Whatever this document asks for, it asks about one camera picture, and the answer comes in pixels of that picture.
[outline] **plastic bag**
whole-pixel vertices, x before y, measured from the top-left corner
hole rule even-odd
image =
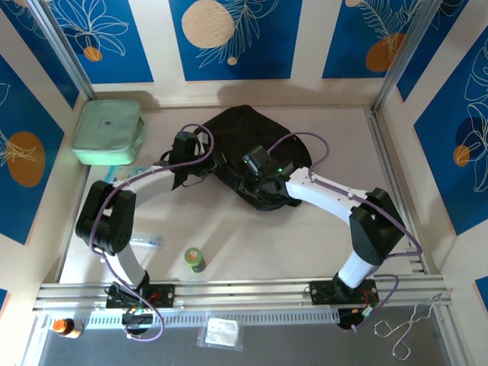
[[[207,313],[198,333],[197,346],[241,352],[243,327],[238,320],[222,319]]]

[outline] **black backpack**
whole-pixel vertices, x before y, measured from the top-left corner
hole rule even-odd
[[[273,200],[262,200],[251,197],[239,190],[241,181],[249,177],[249,170],[242,158],[255,147],[261,145],[269,149],[282,136],[290,133],[289,130],[258,113],[248,105],[241,105],[225,110],[204,124],[213,134],[215,146],[213,156],[218,169],[214,174],[229,188],[235,191],[256,210],[270,211],[283,207],[285,204],[297,206],[299,200],[285,197],[275,197]],[[312,160],[307,148],[296,137],[284,140],[271,152],[271,156],[280,164],[287,160],[297,165],[310,167]]]

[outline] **purple cable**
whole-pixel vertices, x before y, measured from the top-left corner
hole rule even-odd
[[[379,312],[381,310],[381,308],[384,306],[384,304],[386,304],[388,302],[388,300],[390,299],[390,297],[393,295],[393,293],[397,290],[398,288],[398,284],[400,283],[400,278],[396,275],[396,274],[374,274],[373,275],[373,278],[377,278],[377,277],[392,277],[395,279],[395,285],[393,286],[393,288],[391,289],[390,293],[378,304],[377,307],[374,308],[374,310],[371,312],[371,314],[369,314],[369,316],[364,319],[362,321],[362,323],[359,323],[355,328],[354,328],[354,331],[356,332],[358,329],[362,328],[365,323],[368,322],[369,319],[371,319],[373,317],[374,314],[376,314],[377,312]]]
[[[98,215],[96,216],[95,221],[93,223],[93,227],[91,228],[90,237],[89,237],[89,240],[88,240],[88,247],[90,248],[90,250],[93,253],[95,253],[96,255],[99,255],[100,257],[102,257],[104,259],[104,262],[107,265],[108,270],[112,273],[112,275],[124,287],[126,287],[128,289],[128,291],[133,296],[137,297],[139,300],[141,300],[142,302],[144,302],[145,305],[148,306],[148,308],[150,308],[152,311],[154,311],[154,313],[161,320],[161,328],[159,329],[159,332],[158,332],[157,335],[155,335],[155,336],[153,336],[151,338],[147,338],[147,339],[137,338],[137,337],[131,336],[131,339],[134,339],[134,340],[136,340],[138,342],[151,342],[151,341],[154,341],[157,338],[159,338],[162,335],[162,333],[164,332],[164,327],[165,327],[164,326],[164,319],[163,319],[161,313],[156,309],[156,307],[154,307],[148,300],[146,300],[141,294],[139,294],[137,291],[135,291],[126,281],[124,281],[122,278],[120,278],[117,275],[117,273],[115,273],[114,269],[110,266],[110,263],[108,263],[107,256],[105,255],[105,253],[103,253],[103,252],[97,252],[95,250],[95,248],[93,247],[93,239],[95,238],[95,233],[97,232],[98,224],[100,223],[101,217],[102,217],[105,209],[107,208],[108,203],[110,202],[110,200],[114,197],[114,195],[118,191],[120,191],[121,189],[125,188],[129,184],[134,183],[135,181],[139,181],[140,179],[145,178],[145,177],[147,177],[149,175],[152,175],[152,174],[155,174],[155,173],[159,173],[159,172],[164,172],[165,170],[169,170],[169,169],[181,168],[182,166],[189,166],[189,165],[199,164],[199,163],[203,162],[205,159],[207,159],[210,156],[210,154],[214,150],[214,148],[213,148],[214,147],[214,136],[212,135],[212,133],[205,126],[202,126],[200,124],[187,124],[187,125],[185,125],[185,126],[182,127],[181,131],[185,130],[188,127],[200,127],[200,128],[202,128],[208,134],[208,136],[210,137],[210,148],[207,151],[207,153],[204,156],[202,156],[201,158],[199,158],[197,160],[194,160],[193,162],[182,162],[180,164],[162,166],[161,168],[157,168],[157,169],[154,169],[152,171],[148,171],[148,172],[141,173],[139,175],[136,175],[135,177],[132,177],[131,179],[127,179],[124,183],[122,183],[121,185],[119,185],[116,188],[114,188],[114,190],[107,196],[107,198],[105,198],[104,203],[101,205],[100,210],[98,211]],[[129,323],[126,324],[125,331],[129,335]]]
[[[346,190],[341,189],[341,188],[338,188],[335,185],[331,185],[331,184],[326,183],[324,181],[320,181],[319,179],[313,178],[313,170],[315,169],[315,167],[318,166],[325,159],[327,159],[327,157],[329,157],[329,154],[330,154],[330,146],[329,146],[329,144],[327,143],[327,141],[323,137],[317,135],[316,133],[311,133],[311,132],[295,132],[295,133],[289,133],[288,135],[284,135],[276,143],[274,143],[272,147],[270,147],[268,149],[268,153],[270,153],[283,140],[286,140],[288,137],[292,137],[292,136],[296,136],[296,135],[308,135],[308,136],[316,137],[317,139],[319,139],[320,141],[322,141],[324,143],[324,145],[326,146],[326,153],[324,154],[324,156],[322,158],[320,158],[319,160],[317,160],[316,162],[314,162],[310,166],[310,168],[308,170],[308,175],[309,175],[310,180],[313,183],[317,183],[318,185],[320,185],[320,186],[322,186],[324,188],[327,188],[327,189],[330,189],[331,191],[334,191],[335,193],[339,193],[341,195],[344,195],[346,197],[349,197],[349,192],[347,192]],[[422,247],[420,246],[420,244],[417,241],[417,239],[415,238],[415,236],[413,236],[413,234],[410,233],[410,231],[407,230],[404,225],[402,225],[401,223],[399,223],[388,212],[386,212],[385,210],[383,210],[381,207],[377,206],[373,202],[367,201],[364,198],[359,197],[359,196],[357,196],[355,194],[352,195],[352,199],[355,200],[355,201],[357,201],[357,202],[359,202],[359,203],[361,203],[361,204],[368,205],[369,207],[373,208],[378,213],[380,213],[381,215],[383,215],[383,217],[385,217],[387,220],[389,220],[394,226],[397,227],[398,230],[400,230],[407,238],[409,238],[409,240],[416,247],[416,251],[415,252],[394,253],[394,254],[390,254],[388,256],[388,258],[394,258],[394,257],[410,257],[410,256],[417,256],[417,255],[420,256],[422,254]]]

